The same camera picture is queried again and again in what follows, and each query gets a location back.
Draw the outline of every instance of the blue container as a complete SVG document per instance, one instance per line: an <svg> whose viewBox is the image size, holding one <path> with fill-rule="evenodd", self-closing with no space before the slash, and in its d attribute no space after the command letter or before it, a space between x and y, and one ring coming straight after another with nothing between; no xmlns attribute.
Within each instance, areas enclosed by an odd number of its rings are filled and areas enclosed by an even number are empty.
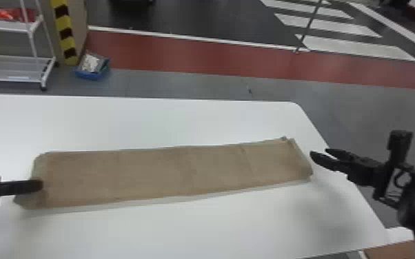
<svg viewBox="0 0 415 259"><path fill-rule="evenodd" d="M105 76L106 72L108 72L109 69L110 69L110 60L107 59L105 61L105 65L98 73L85 72L85 71L80 70L79 68L76 68L74 72L76 73L77 77L80 77L82 79L98 81L101 78L103 78L103 76Z"/></svg>

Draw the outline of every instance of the gray floor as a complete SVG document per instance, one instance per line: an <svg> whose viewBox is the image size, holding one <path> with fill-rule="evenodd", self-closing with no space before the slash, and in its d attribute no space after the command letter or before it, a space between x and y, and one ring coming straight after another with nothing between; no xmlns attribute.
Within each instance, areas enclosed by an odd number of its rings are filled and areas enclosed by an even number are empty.
<svg viewBox="0 0 415 259"><path fill-rule="evenodd" d="M408 161L415 165L415 90L136 70L112 70L94 82L74 77L69 68L55 69L48 83L46 93L36 84L0 83L0 93L293 101L305 110L330 147L379 160L387 158L391 130L412 130ZM369 189L361 191L386 227L398 226L394 210L375 203Z"/></svg>

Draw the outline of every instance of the hazard tape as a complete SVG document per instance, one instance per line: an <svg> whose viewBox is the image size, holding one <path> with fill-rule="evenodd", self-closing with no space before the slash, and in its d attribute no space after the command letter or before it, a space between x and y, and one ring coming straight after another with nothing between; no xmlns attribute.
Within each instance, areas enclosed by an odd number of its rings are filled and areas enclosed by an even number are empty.
<svg viewBox="0 0 415 259"><path fill-rule="evenodd" d="M71 17L69 16L67 0L50 0L54 10L55 23L59 33L61 50L63 51L65 63L76 65L79 57L76 51L76 42L72 34Z"/></svg>

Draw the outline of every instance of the metal shelf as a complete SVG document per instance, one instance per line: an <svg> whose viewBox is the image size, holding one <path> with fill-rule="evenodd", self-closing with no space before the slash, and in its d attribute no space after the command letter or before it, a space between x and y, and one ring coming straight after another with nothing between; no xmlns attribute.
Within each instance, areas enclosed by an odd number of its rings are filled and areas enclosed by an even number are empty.
<svg viewBox="0 0 415 259"><path fill-rule="evenodd" d="M45 85L55 58L0 55L0 81L35 82Z"/></svg>
<svg viewBox="0 0 415 259"><path fill-rule="evenodd" d="M32 34L43 21L43 16L39 15L33 23L22 23L20 21L0 21L0 32L23 32Z"/></svg>
<svg viewBox="0 0 415 259"><path fill-rule="evenodd" d="M33 23L18 21L0 21L0 32L23 32L28 35L29 44L33 56L4 56L0 55L0 81L35 82L40 83L42 91L47 90L47 79L52 71L55 61L52 40L48 34L48 28L43 20L42 9L39 0L34 0L39 16ZM28 14L24 0L19 0L24 21L28 20ZM51 58L41 58L37 55L34 43L34 32L42 24L50 46Z"/></svg>

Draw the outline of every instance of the white table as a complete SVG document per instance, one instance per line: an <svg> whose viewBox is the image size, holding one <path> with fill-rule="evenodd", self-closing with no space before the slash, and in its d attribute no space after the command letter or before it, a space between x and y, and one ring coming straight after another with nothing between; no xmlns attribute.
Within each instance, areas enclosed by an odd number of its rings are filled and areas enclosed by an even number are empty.
<svg viewBox="0 0 415 259"><path fill-rule="evenodd" d="M218 145L279 136L327 144L293 103L0 95L0 175L21 180L51 150ZM25 211L2 198L0 258L302 258L388 243L342 174L191 201Z"/></svg>

